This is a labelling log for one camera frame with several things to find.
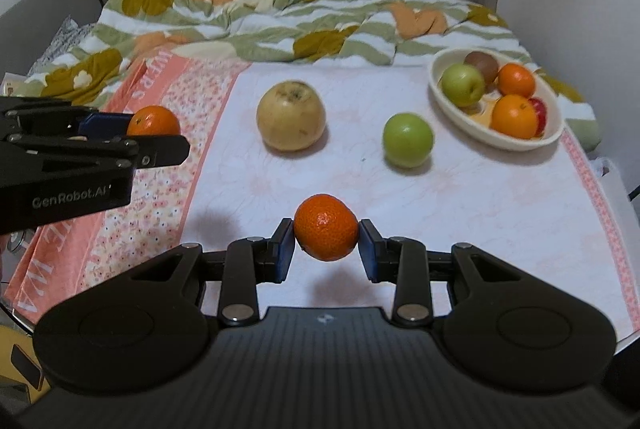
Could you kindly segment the cream oval fruit bowl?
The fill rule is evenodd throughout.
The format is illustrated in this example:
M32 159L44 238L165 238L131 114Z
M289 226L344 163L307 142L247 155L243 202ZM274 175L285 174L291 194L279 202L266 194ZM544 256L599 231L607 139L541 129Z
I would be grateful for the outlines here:
M560 140L565 120L548 82L504 54L449 48L430 67L432 97L475 140L511 152L546 148Z

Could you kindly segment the small green apple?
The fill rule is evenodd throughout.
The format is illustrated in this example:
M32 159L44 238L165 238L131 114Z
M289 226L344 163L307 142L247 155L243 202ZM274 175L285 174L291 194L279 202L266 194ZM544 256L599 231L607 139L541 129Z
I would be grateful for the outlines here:
M445 97L458 108L474 106L485 93L483 74L473 65L454 63L440 77L440 86Z

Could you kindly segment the small mandarin orange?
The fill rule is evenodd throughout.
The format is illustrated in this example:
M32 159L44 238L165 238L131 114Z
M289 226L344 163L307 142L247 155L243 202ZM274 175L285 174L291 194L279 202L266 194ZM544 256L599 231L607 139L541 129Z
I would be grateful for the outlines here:
M181 127L177 116L168 108L150 105L140 108L132 115L126 131L127 136L178 136Z

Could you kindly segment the green striped floral duvet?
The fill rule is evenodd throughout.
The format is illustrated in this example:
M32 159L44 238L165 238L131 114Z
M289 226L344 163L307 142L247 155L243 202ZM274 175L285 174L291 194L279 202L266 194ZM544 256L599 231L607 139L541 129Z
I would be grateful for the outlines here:
M480 48L546 74L503 18L468 0L107 0L78 45L13 90L103 108L142 59L183 45L344 66L419 66L448 48Z

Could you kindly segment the grey sofa backrest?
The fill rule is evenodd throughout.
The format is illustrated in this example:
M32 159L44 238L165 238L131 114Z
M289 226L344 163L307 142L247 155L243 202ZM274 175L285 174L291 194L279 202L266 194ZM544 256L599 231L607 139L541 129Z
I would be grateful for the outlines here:
M25 75L50 45L63 20L94 23L100 0L21 0L1 15L1 75Z

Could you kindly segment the yellow brown pear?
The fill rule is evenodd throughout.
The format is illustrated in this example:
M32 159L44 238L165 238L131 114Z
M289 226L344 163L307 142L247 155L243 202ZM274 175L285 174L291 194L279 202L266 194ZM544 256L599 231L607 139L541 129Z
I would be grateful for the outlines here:
M280 152L303 151L326 130L326 109L314 88L301 80L272 86L260 99L256 123L262 141Z

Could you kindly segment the large green apple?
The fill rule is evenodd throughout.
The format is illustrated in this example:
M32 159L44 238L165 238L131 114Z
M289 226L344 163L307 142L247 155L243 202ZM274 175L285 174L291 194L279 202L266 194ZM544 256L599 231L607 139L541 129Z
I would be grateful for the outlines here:
M404 168L423 166L434 148L431 126L421 116L398 113L387 120L383 129L383 150L386 160Z

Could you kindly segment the grey patterned pillow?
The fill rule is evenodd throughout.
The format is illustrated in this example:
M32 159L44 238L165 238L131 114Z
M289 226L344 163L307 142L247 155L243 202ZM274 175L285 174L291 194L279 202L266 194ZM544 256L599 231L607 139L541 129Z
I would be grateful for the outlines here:
M70 15L67 15L62 24L54 34L47 49L35 60L29 68L28 76L43 71L43 68L52 63L53 60L62 56L71 48L77 47L93 29L94 24L78 24Z

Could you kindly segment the large orange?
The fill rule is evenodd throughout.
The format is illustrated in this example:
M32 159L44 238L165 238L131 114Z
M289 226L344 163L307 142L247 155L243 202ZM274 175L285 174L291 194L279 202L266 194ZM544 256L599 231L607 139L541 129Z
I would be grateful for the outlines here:
M489 126L499 134L530 140L536 136L538 122L528 99L517 94L507 94L492 108Z

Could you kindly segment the small red cherry tomato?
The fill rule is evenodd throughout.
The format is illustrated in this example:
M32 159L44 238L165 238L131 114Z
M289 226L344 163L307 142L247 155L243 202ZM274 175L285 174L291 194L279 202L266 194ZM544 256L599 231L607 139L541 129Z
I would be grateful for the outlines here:
M536 117L538 122L536 136L541 137L544 134L544 129L546 129L546 126L547 126L547 117L548 117L547 106L546 104L544 104L544 101L539 98L530 98L529 103L532 104L536 112Z

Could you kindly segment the brown kiwi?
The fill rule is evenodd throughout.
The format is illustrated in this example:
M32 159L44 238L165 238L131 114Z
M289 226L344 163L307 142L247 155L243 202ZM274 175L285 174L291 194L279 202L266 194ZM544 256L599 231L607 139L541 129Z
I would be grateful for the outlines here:
M469 52L465 56L463 63L474 66L483 75L487 87L495 82L500 70L500 65L495 56L480 50Z

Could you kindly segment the orange in bowl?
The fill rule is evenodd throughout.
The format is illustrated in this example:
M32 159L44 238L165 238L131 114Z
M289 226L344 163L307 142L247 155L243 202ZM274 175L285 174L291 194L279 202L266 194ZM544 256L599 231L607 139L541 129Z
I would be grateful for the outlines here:
M525 66L518 63L506 63L498 71L497 88L504 96L517 94L524 98L530 98L536 91L536 80Z

